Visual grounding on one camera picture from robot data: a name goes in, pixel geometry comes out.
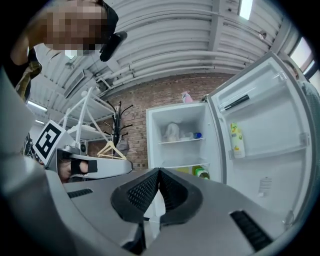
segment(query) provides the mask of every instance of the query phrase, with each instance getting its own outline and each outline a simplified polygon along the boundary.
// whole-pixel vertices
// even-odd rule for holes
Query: person
[[[45,44],[57,53],[64,50],[92,52],[115,32],[118,16],[103,0],[54,0],[39,11],[3,62],[4,70],[23,101],[30,96],[31,80],[42,70],[35,46]],[[88,172],[88,163],[79,164]],[[71,161],[62,159],[58,167],[61,181],[71,176]]]

